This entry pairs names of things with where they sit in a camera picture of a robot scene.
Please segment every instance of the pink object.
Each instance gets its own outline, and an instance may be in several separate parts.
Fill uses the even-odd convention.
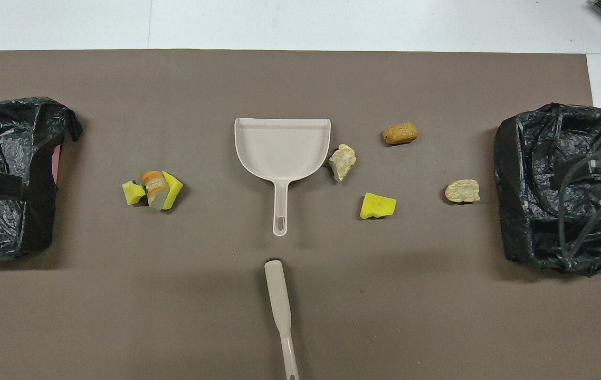
[[[54,177],[54,184],[56,185],[56,175],[59,173],[59,156],[61,155],[61,145],[54,148],[54,154],[52,154],[52,177]]]

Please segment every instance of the cable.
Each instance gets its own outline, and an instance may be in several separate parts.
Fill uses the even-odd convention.
[[[570,168],[570,170],[568,170],[568,173],[565,174],[565,176],[563,177],[563,181],[560,184],[560,189],[558,190],[558,244],[560,245],[560,254],[562,258],[568,258],[567,255],[567,247],[566,247],[566,241],[565,241],[565,223],[564,223],[564,219],[565,219],[565,207],[564,207],[564,200],[565,200],[565,189],[568,187],[568,184],[570,183],[570,180],[573,179],[573,176],[575,175],[575,173],[577,173],[577,171],[584,165],[587,164],[587,162],[589,161],[593,161],[594,159],[599,159],[601,158],[601,151],[591,154],[590,156],[587,156],[583,159],[581,159],[579,162],[575,163],[575,165],[572,166],[572,168]]]
[[[594,214],[594,217],[591,218],[589,222],[587,222],[587,224],[584,226],[584,228],[582,229],[582,231],[579,233],[579,235],[575,239],[575,243],[573,244],[573,247],[570,248],[570,252],[568,252],[566,258],[571,258],[571,257],[573,257],[575,255],[575,253],[577,253],[577,251],[579,250],[580,246],[584,242],[584,239],[586,238],[586,236],[589,235],[590,231],[594,228],[595,224],[598,221],[600,221],[600,219],[601,219],[601,207]]]

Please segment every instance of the white table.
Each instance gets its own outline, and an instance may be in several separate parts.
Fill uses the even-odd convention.
[[[0,0],[0,50],[155,48],[584,53],[601,107],[585,0]]]

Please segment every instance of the dustpan handle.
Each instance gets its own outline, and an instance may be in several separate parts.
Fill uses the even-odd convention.
[[[286,217],[286,197],[289,193],[289,183],[274,183],[274,219],[272,222],[272,232],[276,236],[286,235],[286,226],[288,218]]]

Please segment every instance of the rock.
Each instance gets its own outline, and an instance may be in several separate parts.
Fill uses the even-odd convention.
[[[383,131],[383,139],[390,145],[406,144],[418,138],[418,127],[405,122],[392,125]]]
[[[354,149],[351,149],[349,145],[340,144],[338,149],[333,152],[331,158],[329,158],[329,165],[331,165],[333,177],[336,181],[342,182],[355,162]]]
[[[364,202],[361,204],[361,219],[382,218],[383,216],[394,214],[396,208],[396,199],[380,197],[371,193],[366,193]]]
[[[473,179],[457,180],[445,188],[445,197],[456,203],[479,201],[479,183]]]

